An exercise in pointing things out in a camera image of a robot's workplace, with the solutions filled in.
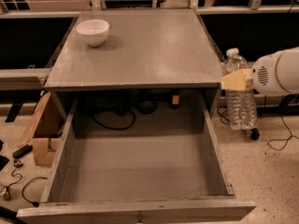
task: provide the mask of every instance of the tabletop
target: tabletop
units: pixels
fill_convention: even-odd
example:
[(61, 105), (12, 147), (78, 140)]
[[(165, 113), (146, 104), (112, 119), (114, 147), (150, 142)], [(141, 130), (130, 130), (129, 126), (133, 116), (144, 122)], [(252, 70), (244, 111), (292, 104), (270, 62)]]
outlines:
[[(100, 47), (90, 47), (76, 34), (76, 26), (89, 19), (110, 25)], [(220, 61), (193, 10), (103, 10), (78, 17), (45, 88), (215, 88), (220, 80)]]

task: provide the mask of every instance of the bottle cap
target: bottle cap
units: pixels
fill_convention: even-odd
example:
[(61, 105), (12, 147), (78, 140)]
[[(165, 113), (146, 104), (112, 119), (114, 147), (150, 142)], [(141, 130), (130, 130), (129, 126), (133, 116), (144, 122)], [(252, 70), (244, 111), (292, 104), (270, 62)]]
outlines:
[(227, 57), (233, 57), (239, 54), (239, 49), (228, 49), (226, 50)]

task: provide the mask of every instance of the bowl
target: bowl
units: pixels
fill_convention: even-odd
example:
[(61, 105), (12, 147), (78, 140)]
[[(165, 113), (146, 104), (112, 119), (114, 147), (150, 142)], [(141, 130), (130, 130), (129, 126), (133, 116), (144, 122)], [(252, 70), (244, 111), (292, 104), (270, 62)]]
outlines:
[(109, 34), (109, 23), (103, 20), (86, 20), (76, 27), (77, 34), (92, 47), (102, 45)]

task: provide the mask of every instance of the clear water bottle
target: clear water bottle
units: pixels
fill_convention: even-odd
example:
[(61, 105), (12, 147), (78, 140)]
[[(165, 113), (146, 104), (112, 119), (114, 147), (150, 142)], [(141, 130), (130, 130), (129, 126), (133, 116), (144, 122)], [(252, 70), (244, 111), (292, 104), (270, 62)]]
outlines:
[[(251, 69), (248, 62), (239, 55), (238, 49), (229, 49), (226, 55), (228, 58), (223, 65), (224, 76), (240, 69)], [(256, 104), (252, 87), (253, 80), (250, 80), (246, 91), (225, 90), (227, 111), (233, 130), (251, 130), (257, 126)]]

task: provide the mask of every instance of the drawer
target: drawer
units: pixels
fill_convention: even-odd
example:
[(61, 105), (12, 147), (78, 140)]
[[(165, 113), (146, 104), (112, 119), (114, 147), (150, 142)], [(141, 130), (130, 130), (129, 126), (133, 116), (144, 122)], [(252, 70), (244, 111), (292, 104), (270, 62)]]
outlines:
[[(134, 100), (135, 91), (128, 92)], [(135, 123), (123, 131), (94, 122), (89, 95), (72, 105), (41, 204), (19, 210), (20, 219), (185, 223), (239, 220), (254, 209), (254, 201), (235, 197), (227, 180), (201, 91), (181, 91), (177, 109), (158, 102), (144, 115), (132, 106)], [(99, 119), (120, 124), (110, 116)]]

